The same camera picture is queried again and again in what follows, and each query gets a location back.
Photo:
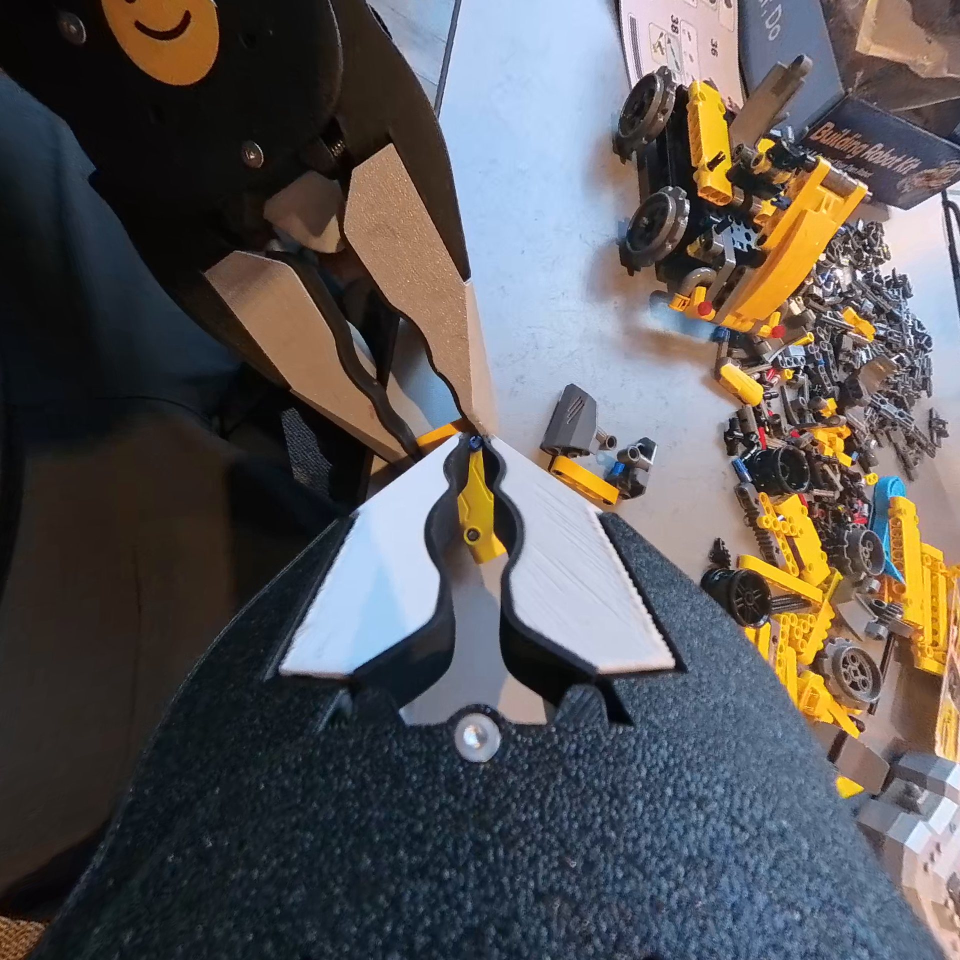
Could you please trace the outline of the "grey desk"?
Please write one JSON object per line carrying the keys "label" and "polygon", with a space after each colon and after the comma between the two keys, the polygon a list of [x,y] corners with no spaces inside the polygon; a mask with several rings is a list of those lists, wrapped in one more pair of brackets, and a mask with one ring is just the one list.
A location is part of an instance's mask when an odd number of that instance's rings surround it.
{"label": "grey desk", "polygon": [[704,594],[742,521],[714,431],[713,345],[619,267],[637,180],[610,146],[628,85],[614,2],[373,2],[440,94],[502,438],[533,454],[580,383],[601,422],[659,443],[612,523],[685,674],[627,693],[634,725],[548,737],[451,876],[414,958],[941,958],[864,843],[806,722]]}

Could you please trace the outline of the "partly built yellow toy vehicle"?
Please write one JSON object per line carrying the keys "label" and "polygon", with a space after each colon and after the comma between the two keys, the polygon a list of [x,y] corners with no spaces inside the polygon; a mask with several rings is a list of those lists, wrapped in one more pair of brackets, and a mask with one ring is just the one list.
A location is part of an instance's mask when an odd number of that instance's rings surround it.
{"label": "partly built yellow toy vehicle", "polygon": [[668,306],[755,338],[781,336],[784,305],[869,190],[776,122],[812,69],[777,62],[734,111],[710,80],[642,76],[612,146],[635,160],[640,202],[618,242],[630,276],[652,269]]}

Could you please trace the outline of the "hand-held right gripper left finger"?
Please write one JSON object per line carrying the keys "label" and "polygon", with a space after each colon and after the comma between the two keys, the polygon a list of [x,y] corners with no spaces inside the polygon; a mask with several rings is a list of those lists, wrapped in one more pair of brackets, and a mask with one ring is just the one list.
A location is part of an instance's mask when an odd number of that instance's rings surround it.
{"label": "hand-held right gripper left finger", "polygon": [[469,436],[449,438],[354,510],[279,664],[282,676],[412,702],[447,672],[455,624],[442,565],[461,530],[469,461]]}

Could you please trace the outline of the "yellow short toy beam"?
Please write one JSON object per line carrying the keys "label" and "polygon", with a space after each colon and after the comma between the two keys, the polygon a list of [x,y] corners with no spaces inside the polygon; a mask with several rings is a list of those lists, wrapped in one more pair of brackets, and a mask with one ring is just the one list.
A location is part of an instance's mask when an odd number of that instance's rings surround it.
{"label": "yellow short toy beam", "polygon": [[618,504],[618,488],[580,465],[575,459],[563,455],[554,456],[549,464],[549,473],[596,505],[614,507]]}

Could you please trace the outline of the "yellow rounded toy panel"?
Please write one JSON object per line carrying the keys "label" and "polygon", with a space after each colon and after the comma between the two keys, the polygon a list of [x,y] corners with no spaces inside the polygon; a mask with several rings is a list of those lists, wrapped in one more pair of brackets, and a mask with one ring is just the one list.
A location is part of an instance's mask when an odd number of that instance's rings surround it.
{"label": "yellow rounded toy panel", "polygon": [[745,406],[756,407],[764,400],[764,384],[735,362],[726,359],[716,367],[717,381]]}

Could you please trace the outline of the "grey toy battery box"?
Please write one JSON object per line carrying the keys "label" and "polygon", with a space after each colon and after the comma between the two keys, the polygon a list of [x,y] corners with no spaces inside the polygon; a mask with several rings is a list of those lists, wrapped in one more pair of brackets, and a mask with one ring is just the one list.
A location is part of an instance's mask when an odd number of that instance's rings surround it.
{"label": "grey toy battery box", "polygon": [[947,958],[959,957],[959,765],[909,751],[859,808],[880,864]]}

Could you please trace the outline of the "black mesh office chair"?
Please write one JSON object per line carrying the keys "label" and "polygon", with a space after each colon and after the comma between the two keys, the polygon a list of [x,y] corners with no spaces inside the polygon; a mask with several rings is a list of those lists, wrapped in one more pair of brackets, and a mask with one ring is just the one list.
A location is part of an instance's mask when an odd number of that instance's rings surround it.
{"label": "black mesh office chair", "polygon": [[284,409],[280,423],[294,479],[312,493],[330,497],[330,461],[318,439],[294,407]]}

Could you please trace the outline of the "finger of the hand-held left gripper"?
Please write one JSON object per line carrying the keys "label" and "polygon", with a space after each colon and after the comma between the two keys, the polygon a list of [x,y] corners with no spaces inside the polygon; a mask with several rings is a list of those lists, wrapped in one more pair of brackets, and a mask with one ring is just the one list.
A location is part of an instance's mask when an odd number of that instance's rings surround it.
{"label": "finger of the hand-held left gripper", "polygon": [[498,431],[473,282],[454,264],[394,144],[356,166],[344,194],[309,171],[268,198],[263,215],[316,252],[348,244],[388,304],[420,332],[461,415],[481,433]]}
{"label": "finger of the hand-held left gripper", "polygon": [[419,459],[413,433],[314,270],[234,250],[205,277],[296,397],[381,459]]}

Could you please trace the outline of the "dark kit box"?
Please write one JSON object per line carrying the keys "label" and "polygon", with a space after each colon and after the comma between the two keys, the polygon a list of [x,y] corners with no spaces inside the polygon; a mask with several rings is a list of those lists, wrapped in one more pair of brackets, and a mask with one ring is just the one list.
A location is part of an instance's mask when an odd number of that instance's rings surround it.
{"label": "dark kit box", "polygon": [[808,149],[911,210],[959,178],[957,1],[742,1],[752,93],[774,64],[812,66],[787,123]]}

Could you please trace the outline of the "white instruction manual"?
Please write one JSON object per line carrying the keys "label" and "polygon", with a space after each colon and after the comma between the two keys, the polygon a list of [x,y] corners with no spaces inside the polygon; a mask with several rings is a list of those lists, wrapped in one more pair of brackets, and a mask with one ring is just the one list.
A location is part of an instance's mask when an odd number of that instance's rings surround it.
{"label": "white instruction manual", "polygon": [[618,1],[629,85],[659,67],[681,86],[711,81],[726,105],[744,100],[737,1]]}

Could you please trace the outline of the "blue curved toy panel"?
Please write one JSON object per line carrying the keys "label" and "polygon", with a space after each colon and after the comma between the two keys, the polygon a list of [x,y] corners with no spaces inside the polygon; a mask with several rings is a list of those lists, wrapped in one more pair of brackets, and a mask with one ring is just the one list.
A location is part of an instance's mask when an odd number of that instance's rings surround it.
{"label": "blue curved toy panel", "polygon": [[879,538],[883,548],[883,573],[900,584],[905,579],[893,561],[890,527],[890,501],[906,496],[906,485],[897,475],[880,476],[872,487],[869,529]]}

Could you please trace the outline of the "pile of loose toy bricks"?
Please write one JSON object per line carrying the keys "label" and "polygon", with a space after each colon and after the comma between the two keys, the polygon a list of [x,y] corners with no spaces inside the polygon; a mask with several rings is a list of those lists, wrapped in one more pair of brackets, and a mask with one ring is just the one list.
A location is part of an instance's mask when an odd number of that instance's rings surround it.
{"label": "pile of loose toy bricks", "polygon": [[[908,484],[950,438],[932,405],[934,344],[914,311],[913,285],[894,265],[885,224],[843,225],[798,295],[790,324],[770,340],[719,330],[717,362],[728,359],[764,384],[763,402],[739,407],[723,434],[734,493],[755,539],[731,556],[769,585],[769,621],[741,627],[772,666],[792,703],[822,737],[843,797],[877,794],[900,747],[913,743],[958,762],[958,578],[951,595],[942,677],[914,666],[910,630],[884,573],[853,582],[834,566],[834,546],[855,525],[869,528],[873,486],[896,475]],[[745,459],[794,447],[810,465],[809,489],[768,495],[751,483]],[[827,641],[864,649],[882,676],[876,704],[847,709],[826,690],[813,662]]]}

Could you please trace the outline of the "black toy wheel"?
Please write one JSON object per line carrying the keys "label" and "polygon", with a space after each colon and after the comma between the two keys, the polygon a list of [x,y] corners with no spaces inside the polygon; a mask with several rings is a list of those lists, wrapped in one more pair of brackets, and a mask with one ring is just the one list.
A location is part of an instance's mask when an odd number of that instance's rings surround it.
{"label": "black toy wheel", "polygon": [[714,567],[702,575],[701,588],[743,628],[761,628],[771,617],[771,588],[755,571]]}
{"label": "black toy wheel", "polygon": [[794,446],[768,447],[745,459],[750,483],[768,496],[790,497],[810,488],[810,463],[805,452]]}

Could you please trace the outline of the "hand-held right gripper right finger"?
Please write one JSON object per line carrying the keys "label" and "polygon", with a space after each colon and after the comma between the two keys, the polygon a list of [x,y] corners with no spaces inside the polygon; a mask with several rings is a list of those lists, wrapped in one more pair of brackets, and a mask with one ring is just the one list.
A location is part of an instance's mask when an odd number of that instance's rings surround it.
{"label": "hand-held right gripper right finger", "polygon": [[510,675],[558,708],[575,687],[621,710],[615,680],[673,671],[676,658],[607,534],[600,510],[500,438],[494,532],[506,548],[499,646]]}

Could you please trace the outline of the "grey striped wedge brick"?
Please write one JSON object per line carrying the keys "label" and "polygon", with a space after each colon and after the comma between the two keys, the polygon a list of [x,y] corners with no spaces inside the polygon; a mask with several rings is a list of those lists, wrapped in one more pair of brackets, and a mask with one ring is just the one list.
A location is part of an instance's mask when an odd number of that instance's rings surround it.
{"label": "grey striped wedge brick", "polygon": [[617,448],[618,439],[598,425],[595,399],[574,383],[561,392],[539,448],[552,457],[580,458]]}

